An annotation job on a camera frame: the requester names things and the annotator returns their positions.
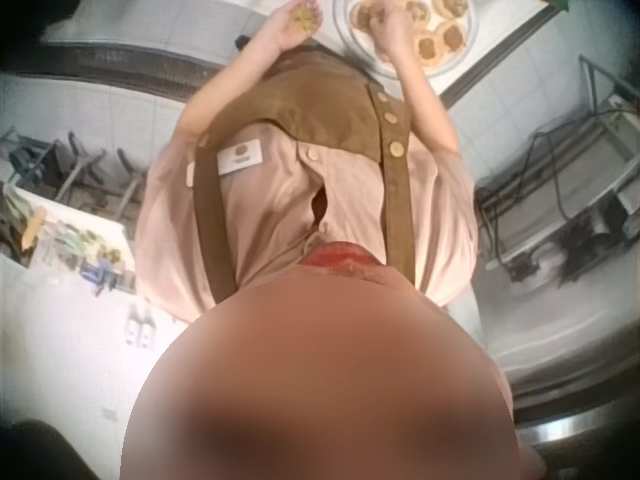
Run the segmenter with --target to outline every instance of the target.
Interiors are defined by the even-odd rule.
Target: tiled wall
[[[227,64],[236,37],[253,35],[264,18],[219,0],[83,0],[44,40],[125,43]]]
[[[588,106],[583,54],[614,74],[637,56],[638,30],[621,2],[573,0],[451,109],[463,157],[481,182],[526,150],[531,134]],[[611,89],[598,80],[599,94]]]
[[[98,478],[117,480],[138,393],[187,324],[123,292],[68,283],[0,255],[0,414],[47,422]],[[149,349],[125,341],[132,309],[156,324]]]
[[[169,140],[183,106],[104,85],[0,74],[0,132],[14,126],[20,134],[68,145],[73,131],[89,152],[109,152],[100,163],[109,187],[128,180],[116,150],[122,148],[146,170]]]

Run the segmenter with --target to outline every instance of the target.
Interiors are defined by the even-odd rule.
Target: gold button
[[[400,158],[404,155],[404,147],[400,142],[391,142],[391,145],[389,145],[389,151],[391,152],[391,155],[396,158]]]
[[[384,119],[391,123],[392,125],[395,125],[396,123],[398,123],[398,117],[396,117],[393,113],[385,113],[384,114]]]
[[[309,158],[311,160],[313,160],[314,162],[317,162],[318,159],[320,158],[320,155],[318,155],[318,151],[313,147],[311,147],[311,148],[309,148],[309,150],[307,150],[307,155],[309,155]]]

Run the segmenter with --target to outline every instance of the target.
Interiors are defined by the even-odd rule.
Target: white plate
[[[429,20],[427,28],[428,30],[435,31],[436,27],[446,20],[435,12],[431,0],[422,1],[431,9],[431,20]],[[349,13],[357,3],[360,3],[360,0],[334,0],[333,19],[342,41],[370,69],[385,77],[397,78],[393,66],[390,63],[384,63],[375,54],[373,39],[366,33],[351,27]],[[469,50],[471,50],[478,33],[478,17],[472,0],[469,0],[469,10],[467,14],[457,19],[457,22],[467,31],[467,45],[461,52],[448,54],[440,65],[436,67],[425,67],[424,72],[428,76],[435,77],[442,75],[455,68],[469,53]]]

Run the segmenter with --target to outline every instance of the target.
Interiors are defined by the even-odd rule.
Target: cookie
[[[447,52],[459,52],[467,45],[467,32],[455,20],[442,22],[435,33]]]
[[[424,31],[416,35],[415,52],[423,67],[435,67],[442,61],[445,48],[435,33]]]
[[[404,8],[411,14],[416,31],[427,28],[429,20],[431,20],[431,10],[429,10],[429,6],[426,3],[419,0],[409,0]]]
[[[357,3],[349,12],[349,21],[351,26],[356,30],[370,34],[371,28],[369,22],[371,21],[371,13],[369,6],[364,3]]]
[[[433,10],[442,18],[455,20],[469,11],[469,0],[433,0]]]

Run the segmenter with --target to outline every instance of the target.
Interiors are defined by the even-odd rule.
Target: white tile
[[[164,98],[156,99],[155,126],[153,129],[153,158],[158,156],[160,150],[167,144],[173,131],[184,104],[174,102]]]
[[[542,87],[524,97],[509,111],[520,136],[528,139],[537,130],[545,130],[554,119]]]
[[[89,152],[113,150],[110,91],[106,85],[88,83],[76,89],[79,127],[75,133]]]
[[[7,123],[39,140],[64,140],[76,121],[73,82],[11,76],[4,82]]]
[[[473,140],[473,147],[486,165],[495,172],[503,170],[513,162],[524,145],[525,139],[507,116]]]
[[[552,75],[543,84],[551,114],[561,118],[582,105],[588,105],[586,84],[582,70],[576,65],[567,65]]]
[[[227,63],[249,10],[225,2],[186,0],[167,49],[204,60]]]
[[[460,154],[462,155],[462,161],[476,182],[491,176],[491,169],[480,157],[475,147],[462,136],[460,138]]]
[[[69,132],[78,125],[78,103],[76,83],[70,81],[49,81],[45,84],[49,118],[59,132],[59,138],[66,142]]]
[[[152,157],[155,98],[112,88],[110,102],[114,151],[122,148],[132,162],[148,165]]]
[[[555,19],[569,51],[568,63],[578,63],[578,55],[595,57],[595,42],[584,1],[572,2],[569,12],[561,12]]]
[[[251,12],[247,23],[245,23],[244,27],[242,27],[242,34],[253,37],[256,33],[258,33],[258,31],[260,31],[266,19],[267,17],[265,15],[262,15],[261,13]]]
[[[135,0],[116,26],[125,43],[163,48],[186,0]]]
[[[496,94],[507,108],[534,90],[540,79],[526,45],[518,47],[487,76]]]
[[[485,78],[462,97],[449,113],[462,133],[473,140],[504,115],[505,107]]]
[[[558,28],[557,18],[544,25],[526,42],[540,78],[553,75],[565,66],[569,51]]]

